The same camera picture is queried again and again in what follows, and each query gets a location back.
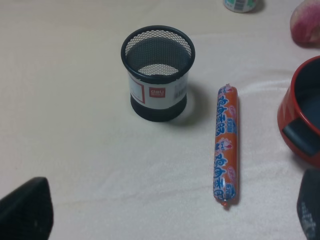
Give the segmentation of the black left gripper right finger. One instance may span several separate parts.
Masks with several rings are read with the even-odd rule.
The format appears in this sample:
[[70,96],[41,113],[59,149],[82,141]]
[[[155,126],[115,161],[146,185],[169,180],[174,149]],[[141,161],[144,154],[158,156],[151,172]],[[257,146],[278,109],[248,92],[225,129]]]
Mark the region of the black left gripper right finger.
[[320,239],[320,170],[307,169],[301,180],[297,215],[307,240]]

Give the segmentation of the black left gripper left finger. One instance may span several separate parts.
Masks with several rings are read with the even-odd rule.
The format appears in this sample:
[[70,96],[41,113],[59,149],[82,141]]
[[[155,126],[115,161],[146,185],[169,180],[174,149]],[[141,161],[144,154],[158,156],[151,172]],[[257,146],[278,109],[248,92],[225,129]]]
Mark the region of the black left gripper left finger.
[[2,240],[48,240],[54,208],[47,178],[34,177],[0,200]]

